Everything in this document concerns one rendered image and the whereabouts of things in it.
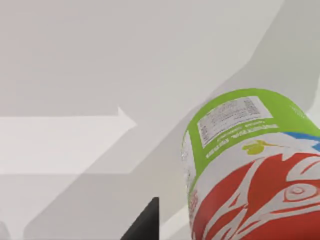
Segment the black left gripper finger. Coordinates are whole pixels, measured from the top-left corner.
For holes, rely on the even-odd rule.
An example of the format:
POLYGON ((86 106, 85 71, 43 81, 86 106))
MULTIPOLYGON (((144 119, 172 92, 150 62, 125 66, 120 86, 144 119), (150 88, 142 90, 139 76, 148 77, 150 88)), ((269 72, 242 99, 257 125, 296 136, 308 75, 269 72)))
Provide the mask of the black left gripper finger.
POLYGON ((160 198, 153 197, 120 240, 160 240, 160 198))

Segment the green red and white can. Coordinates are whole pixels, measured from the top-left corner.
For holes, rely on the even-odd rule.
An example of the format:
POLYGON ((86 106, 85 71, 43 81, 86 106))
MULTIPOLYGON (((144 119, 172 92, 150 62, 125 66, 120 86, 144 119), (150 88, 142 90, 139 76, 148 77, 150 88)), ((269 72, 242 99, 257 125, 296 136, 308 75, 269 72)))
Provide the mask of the green red and white can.
POLYGON ((320 128, 286 96, 213 98, 181 158, 192 240, 320 240, 320 128))

